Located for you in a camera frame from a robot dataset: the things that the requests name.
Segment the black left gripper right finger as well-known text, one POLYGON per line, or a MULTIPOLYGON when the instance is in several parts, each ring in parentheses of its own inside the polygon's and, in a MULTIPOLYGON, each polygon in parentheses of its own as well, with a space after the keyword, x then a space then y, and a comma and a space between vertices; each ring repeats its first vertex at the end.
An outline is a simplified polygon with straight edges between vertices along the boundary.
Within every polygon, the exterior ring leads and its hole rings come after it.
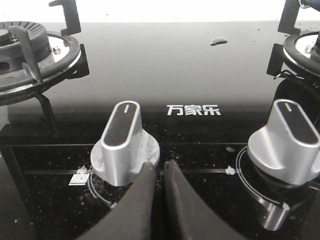
POLYGON ((164 187, 169 219, 178 240, 244 240, 200 198, 178 164, 164 165, 164 187))

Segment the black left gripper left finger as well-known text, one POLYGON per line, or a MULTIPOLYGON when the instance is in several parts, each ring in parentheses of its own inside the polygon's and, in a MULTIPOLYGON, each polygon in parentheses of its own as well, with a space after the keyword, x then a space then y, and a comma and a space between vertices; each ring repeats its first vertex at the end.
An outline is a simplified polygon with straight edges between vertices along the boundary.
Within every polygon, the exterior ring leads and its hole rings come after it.
POLYGON ((79 240, 149 240, 156 170, 146 162, 125 195, 79 240))

